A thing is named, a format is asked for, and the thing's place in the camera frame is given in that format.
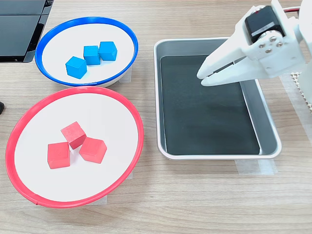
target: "screw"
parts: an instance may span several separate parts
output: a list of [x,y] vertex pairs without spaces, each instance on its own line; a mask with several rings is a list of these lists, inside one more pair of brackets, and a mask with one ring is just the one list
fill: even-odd
[[276,36],[273,36],[270,38],[270,42],[274,42],[274,41],[276,41],[276,39],[277,39]]

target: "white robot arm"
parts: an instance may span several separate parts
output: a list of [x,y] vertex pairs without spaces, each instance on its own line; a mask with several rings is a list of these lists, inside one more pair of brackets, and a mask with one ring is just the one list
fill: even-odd
[[[201,84],[274,78],[305,64],[299,43],[304,40],[312,53],[311,10],[312,0],[303,0],[299,19],[288,19],[278,0],[272,0],[271,6],[253,6],[236,24],[233,35],[203,62],[197,73]],[[310,74],[312,62],[299,77]],[[304,80],[310,80],[312,96],[312,78]]]

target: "wood grain surface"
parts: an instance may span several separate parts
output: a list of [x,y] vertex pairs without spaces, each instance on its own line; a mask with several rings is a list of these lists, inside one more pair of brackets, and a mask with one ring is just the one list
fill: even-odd
[[[283,7],[300,5],[282,0]],[[54,210],[36,206],[12,186],[5,148],[21,116],[62,90],[35,62],[0,64],[0,233],[2,234],[311,234],[312,147],[276,79],[261,81],[282,139],[275,175],[239,175],[234,161],[169,161],[156,146],[153,45],[160,39],[230,36],[251,5],[266,0],[55,1],[44,32],[77,17],[104,16],[127,24],[139,40],[131,83],[116,83],[141,114],[145,142],[134,178],[107,205]]]

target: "red wire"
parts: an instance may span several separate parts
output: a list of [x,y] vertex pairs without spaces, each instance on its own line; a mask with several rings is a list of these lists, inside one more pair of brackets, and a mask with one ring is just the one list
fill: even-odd
[[284,10],[285,13],[289,13],[289,12],[298,12],[300,10],[300,8],[294,8],[294,9],[289,9],[289,10]]

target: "red rim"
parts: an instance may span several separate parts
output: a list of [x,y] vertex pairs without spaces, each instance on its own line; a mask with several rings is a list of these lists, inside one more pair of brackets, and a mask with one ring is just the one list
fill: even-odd
[[[122,174],[122,176],[116,180],[111,186],[109,186],[107,189],[103,190],[102,192],[93,195],[91,197],[77,200],[77,201],[53,201],[46,199],[44,197],[41,197],[32,191],[30,191],[21,181],[21,179],[18,176],[18,173],[15,168],[15,148],[18,142],[18,139],[28,124],[28,122],[45,106],[49,105],[50,103],[74,94],[82,94],[82,93],[94,93],[94,94],[102,94],[109,96],[111,98],[116,99],[120,103],[122,103],[127,109],[131,112],[132,116],[135,119],[136,126],[137,126],[137,132],[138,132],[138,141],[137,141],[137,148],[135,156],[130,163],[127,170]],[[143,149],[143,141],[144,141],[144,130],[143,130],[143,122],[142,119],[135,108],[135,106],[124,96],[121,94],[112,91],[110,89],[101,88],[101,87],[94,87],[94,86],[88,86],[88,87],[74,87],[70,89],[65,89],[62,91],[59,91],[55,94],[52,94],[45,99],[38,102],[36,105],[34,105],[32,108],[30,108],[23,116],[22,118],[17,122],[16,126],[14,127],[5,151],[5,166],[8,173],[8,176],[13,184],[13,186],[17,189],[17,191],[22,194],[26,199],[30,200],[31,202],[35,203],[36,205],[41,205],[45,207],[51,207],[51,208],[72,208],[77,206],[83,206],[88,203],[94,202],[106,195],[108,195],[111,191],[113,191],[115,188],[117,188],[131,173],[131,171],[134,169],[135,165],[137,164],[138,159],[140,158],[142,149]]]

